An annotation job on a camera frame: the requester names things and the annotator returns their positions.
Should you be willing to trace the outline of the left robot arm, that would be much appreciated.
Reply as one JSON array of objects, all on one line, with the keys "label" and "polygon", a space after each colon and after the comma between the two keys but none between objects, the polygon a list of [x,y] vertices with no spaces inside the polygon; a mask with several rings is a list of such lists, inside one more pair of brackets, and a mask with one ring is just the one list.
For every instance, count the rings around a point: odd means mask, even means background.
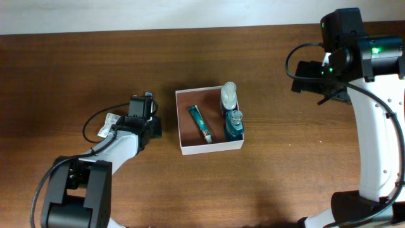
[{"label": "left robot arm", "polygon": [[119,227],[111,216],[113,174],[162,136],[153,95],[132,96],[128,113],[102,141],[81,155],[60,156],[41,179],[34,196],[47,186],[41,227]]}]

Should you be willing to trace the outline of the green white toothpaste tube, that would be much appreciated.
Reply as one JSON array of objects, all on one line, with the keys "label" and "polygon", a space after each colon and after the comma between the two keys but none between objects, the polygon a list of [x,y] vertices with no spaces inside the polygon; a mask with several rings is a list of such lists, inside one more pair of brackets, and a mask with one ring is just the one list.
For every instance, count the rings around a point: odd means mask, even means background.
[{"label": "green white toothpaste tube", "polygon": [[208,127],[207,127],[207,125],[205,124],[205,122],[203,120],[203,117],[201,115],[201,112],[199,111],[198,106],[197,105],[189,106],[187,108],[187,110],[189,111],[189,113],[191,114],[191,116],[194,119],[195,123],[199,127],[199,130],[203,134],[206,142],[208,144],[211,144],[213,142],[213,140],[211,138],[211,134],[209,133]]}]

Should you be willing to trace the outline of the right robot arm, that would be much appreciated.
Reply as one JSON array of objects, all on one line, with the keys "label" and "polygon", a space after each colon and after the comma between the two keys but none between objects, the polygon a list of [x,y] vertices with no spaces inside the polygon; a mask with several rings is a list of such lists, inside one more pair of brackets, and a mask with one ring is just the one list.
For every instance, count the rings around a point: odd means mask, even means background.
[{"label": "right robot arm", "polygon": [[360,150],[360,183],[336,192],[325,211],[301,218],[299,227],[393,227],[404,223],[404,42],[370,36],[358,8],[321,19],[323,61],[300,61],[294,92],[354,108]]}]

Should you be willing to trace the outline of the green white soap packet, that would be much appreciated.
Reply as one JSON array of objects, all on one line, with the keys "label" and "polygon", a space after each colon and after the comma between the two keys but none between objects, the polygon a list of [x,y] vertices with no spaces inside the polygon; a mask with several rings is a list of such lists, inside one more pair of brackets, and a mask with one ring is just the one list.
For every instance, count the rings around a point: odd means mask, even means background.
[{"label": "green white soap packet", "polygon": [[113,113],[107,113],[104,125],[101,127],[97,136],[100,138],[106,138],[110,132],[112,125],[116,124],[117,121],[120,119],[119,115]]}]

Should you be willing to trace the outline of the blue Listerine mouthwash bottle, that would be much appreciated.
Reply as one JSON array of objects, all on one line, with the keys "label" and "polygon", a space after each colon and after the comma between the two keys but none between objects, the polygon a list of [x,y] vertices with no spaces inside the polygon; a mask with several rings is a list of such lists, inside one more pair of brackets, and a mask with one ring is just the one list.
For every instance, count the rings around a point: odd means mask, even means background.
[{"label": "blue Listerine mouthwash bottle", "polygon": [[228,111],[225,114],[225,136],[227,141],[238,141],[242,139],[244,133],[242,117],[243,114],[239,110]]}]

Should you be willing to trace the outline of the dark purple pump bottle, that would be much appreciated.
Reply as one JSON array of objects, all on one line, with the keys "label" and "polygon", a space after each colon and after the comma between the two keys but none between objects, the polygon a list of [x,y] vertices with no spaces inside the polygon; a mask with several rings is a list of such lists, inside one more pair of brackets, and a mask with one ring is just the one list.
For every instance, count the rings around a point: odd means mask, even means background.
[{"label": "dark purple pump bottle", "polygon": [[227,82],[220,93],[220,110],[223,116],[226,112],[236,109],[237,107],[237,86],[233,82]]}]

